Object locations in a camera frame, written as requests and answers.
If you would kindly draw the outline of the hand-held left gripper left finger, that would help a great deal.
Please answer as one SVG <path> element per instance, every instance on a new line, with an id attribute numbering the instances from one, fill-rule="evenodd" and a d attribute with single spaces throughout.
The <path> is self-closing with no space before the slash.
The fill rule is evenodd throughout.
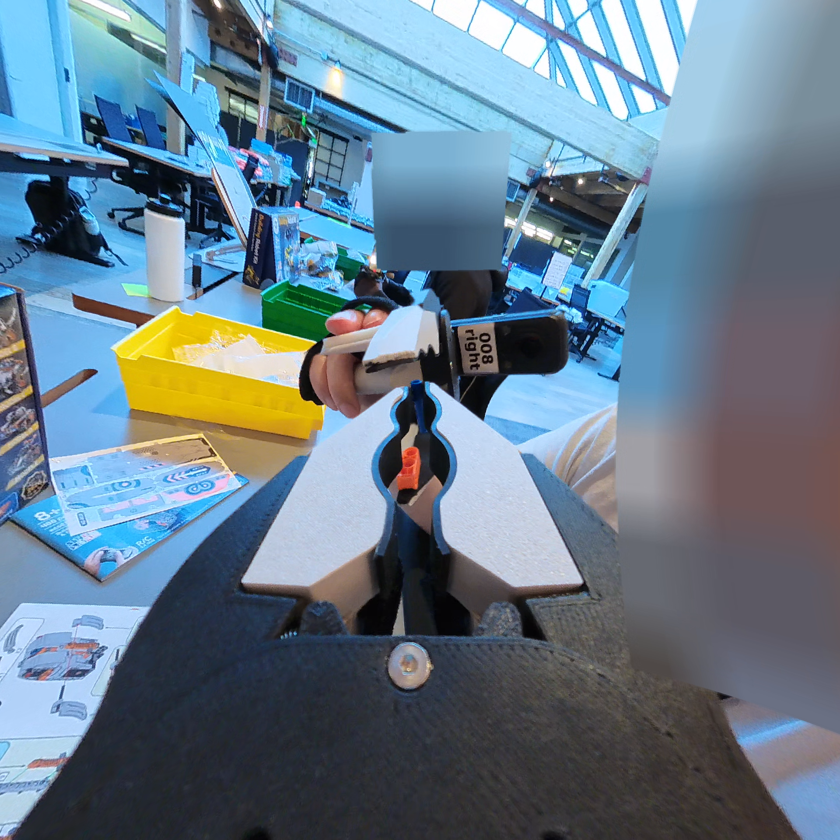
<path id="1" fill-rule="evenodd" d="M 389 392 L 312 450 L 241 580 L 245 591 L 330 602 L 357 633 L 393 634 L 399 514 L 380 459 L 405 394 Z"/>

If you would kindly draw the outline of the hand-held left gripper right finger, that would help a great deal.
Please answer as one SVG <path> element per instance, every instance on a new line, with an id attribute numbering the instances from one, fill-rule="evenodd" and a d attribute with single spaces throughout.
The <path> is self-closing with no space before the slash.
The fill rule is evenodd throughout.
<path id="1" fill-rule="evenodd" d="M 432 634 L 468 635 L 494 602 L 585 597 L 585 580 L 518 450 L 425 386 L 433 477 L 422 479 Z"/>

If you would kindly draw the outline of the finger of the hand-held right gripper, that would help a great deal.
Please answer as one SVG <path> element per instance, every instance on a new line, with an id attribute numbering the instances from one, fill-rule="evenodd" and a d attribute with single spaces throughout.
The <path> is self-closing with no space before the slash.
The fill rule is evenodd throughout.
<path id="1" fill-rule="evenodd" d="M 390 313 L 373 335 L 362 363 L 393 366 L 438 354 L 438 315 L 425 308 L 399 308 Z"/>
<path id="2" fill-rule="evenodd" d="M 421 370 L 453 370 L 455 339 L 448 310 L 428 290 L 420 305 L 414 350 Z"/>

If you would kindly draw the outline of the grey office desk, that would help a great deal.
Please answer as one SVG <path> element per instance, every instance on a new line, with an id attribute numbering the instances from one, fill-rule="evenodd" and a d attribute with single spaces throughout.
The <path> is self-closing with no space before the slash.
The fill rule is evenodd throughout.
<path id="1" fill-rule="evenodd" d="M 201 289 L 193 287 L 193 255 L 195 247 L 185 251 L 183 301 L 177 301 L 183 312 L 204 312 L 225 319 L 260 326 L 261 298 L 258 290 L 246 287 L 242 272 L 244 249 L 231 243 L 214 244 L 214 248 L 228 249 L 227 261 L 221 266 L 202 263 Z M 128 287 L 146 286 L 146 262 L 138 261 L 126 270 L 106 269 L 105 277 L 95 282 L 81 282 L 70 289 L 71 301 L 76 310 L 126 322 L 139 327 L 173 305 L 152 297 L 130 295 Z"/>

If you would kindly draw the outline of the person's right hand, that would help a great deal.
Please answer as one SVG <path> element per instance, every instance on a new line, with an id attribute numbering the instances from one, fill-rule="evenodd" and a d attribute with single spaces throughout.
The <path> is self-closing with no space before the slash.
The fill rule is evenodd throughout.
<path id="1" fill-rule="evenodd" d="M 342 335 L 377 327 L 387 316 L 387 311 L 378 308 L 368 312 L 340 311 L 326 320 L 325 327 L 331 334 Z M 309 370 L 311 386 L 318 399 L 348 418 L 357 417 L 381 398 L 381 395 L 357 393 L 354 384 L 357 363 L 350 354 L 324 356 L 319 353 L 313 357 Z"/>

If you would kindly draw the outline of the clear bag of toy parts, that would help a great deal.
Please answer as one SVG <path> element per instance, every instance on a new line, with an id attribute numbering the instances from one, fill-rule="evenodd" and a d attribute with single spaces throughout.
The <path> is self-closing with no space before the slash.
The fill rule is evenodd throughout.
<path id="1" fill-rule="evenodd" d="M 308 239 L 299 250 L 299 279 L 321 291 L 341 292 L 365 266 L 363 256 L 329 240 Z"/>

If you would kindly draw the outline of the green plastic bin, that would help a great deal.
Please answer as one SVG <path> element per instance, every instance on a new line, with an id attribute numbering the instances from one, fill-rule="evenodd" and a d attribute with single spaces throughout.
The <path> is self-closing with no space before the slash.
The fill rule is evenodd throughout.
<path id="1" fill-rule="evenodd" d="M 288 281 L 276 283 L 260 294 L 263 328 L 314 342 L 328 336 L 327 318 L 355 299 L 352 290 L 336 293 Z"/>

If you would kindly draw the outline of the dark blue kit box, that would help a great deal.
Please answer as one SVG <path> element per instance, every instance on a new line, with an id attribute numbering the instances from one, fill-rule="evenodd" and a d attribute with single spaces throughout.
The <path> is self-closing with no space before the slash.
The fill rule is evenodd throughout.
<path id="1" fill-rule="evenodd" d="M 299 281 L 299 212 L 259 206 L 251 212 L 243 282 L 260 291 L 276 282 Z"/>

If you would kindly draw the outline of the yellow plastic bin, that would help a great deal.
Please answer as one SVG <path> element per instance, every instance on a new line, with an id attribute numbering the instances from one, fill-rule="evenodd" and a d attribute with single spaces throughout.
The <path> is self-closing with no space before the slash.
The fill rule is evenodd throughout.
<path id="1" fill-rule="evenodd" d="M 171 307 L 115 343 L 132 409 L 207 421 L 294 438 L 322 428 L 324 407 L 301 399 L 297 385 L 271 384 L 178 361 L 175 349 L 250 335 L 268 350 L 304 351 L 307 339 Z"/>

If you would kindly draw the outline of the blue cover booklet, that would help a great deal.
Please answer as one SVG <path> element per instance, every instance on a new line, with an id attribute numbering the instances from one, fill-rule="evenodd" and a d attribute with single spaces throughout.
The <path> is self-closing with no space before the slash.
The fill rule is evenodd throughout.
<path id="1" fill-rule="evenodd" d="M 96 580 L 104 581 L 119 567 L 196 520 L 248 482 L 245 476 L 236 475 L 233 487 L 224 493 L 78 535 L 69 533 L 64 514 L 53 497 L 17 511 L 10 519 Z"/>

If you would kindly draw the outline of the white water bottle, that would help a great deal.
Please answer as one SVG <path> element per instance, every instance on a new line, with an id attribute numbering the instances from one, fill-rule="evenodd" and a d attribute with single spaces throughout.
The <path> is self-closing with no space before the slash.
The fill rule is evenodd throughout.
<path id="1" fill-rule="evenodd" d="M 183 210 L 166 195 L 151 196 L 143 220 L 149 295 L 160 301 L 183 301 L 186 246 Z"/>

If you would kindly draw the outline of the white leaning board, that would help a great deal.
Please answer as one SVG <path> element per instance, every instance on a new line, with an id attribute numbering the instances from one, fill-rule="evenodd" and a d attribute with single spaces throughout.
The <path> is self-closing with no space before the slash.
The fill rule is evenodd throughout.
<path id="1" fill-rule="evenodd" d="M 178 112 L 202 145 L 212 165 L 213 183 L 243 246 L 248 243 L 252 211 L 256 208 L 249 184 L 239 170 L 227 143 L 211 124 L 205 107 L 194 96 L 160 73 L 154 73 L 162 97 Z"/>

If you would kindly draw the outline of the open white instruction booklet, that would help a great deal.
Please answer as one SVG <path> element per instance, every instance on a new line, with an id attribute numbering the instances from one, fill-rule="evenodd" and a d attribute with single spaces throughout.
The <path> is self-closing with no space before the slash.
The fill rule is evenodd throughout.
<path id="1" fill-rule="evenodd" d="M 20 605 L 1 631 L 1 837 L 10 838 L 91 724 L 148 607 Z"/>

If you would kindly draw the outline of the blue toy building set box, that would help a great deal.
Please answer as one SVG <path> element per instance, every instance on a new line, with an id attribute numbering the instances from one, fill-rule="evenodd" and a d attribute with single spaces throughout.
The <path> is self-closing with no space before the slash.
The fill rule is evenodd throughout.
<path id="1" fill-rule="evenodd" d="M 24 293 L 1 285 L 1 523 L 49 486 L 49 461 Z"/>

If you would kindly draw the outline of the blue office chair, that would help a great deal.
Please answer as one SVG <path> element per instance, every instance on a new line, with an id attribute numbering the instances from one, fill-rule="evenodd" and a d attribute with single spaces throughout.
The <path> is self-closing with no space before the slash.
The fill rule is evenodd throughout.
<path id="1" fill-rule="evenodd" d="M 135 106 L 145 144 L 158 151 L 166 151 L 166 141 L 154 111 Z"/>
<path id="2" fill-rule="evenodd" d="M 100 118 L 104 123 L 108 138 L 123 143 L 133 143 L 129 126 L 123 111 L 117 102 L 94 95 Z"/>

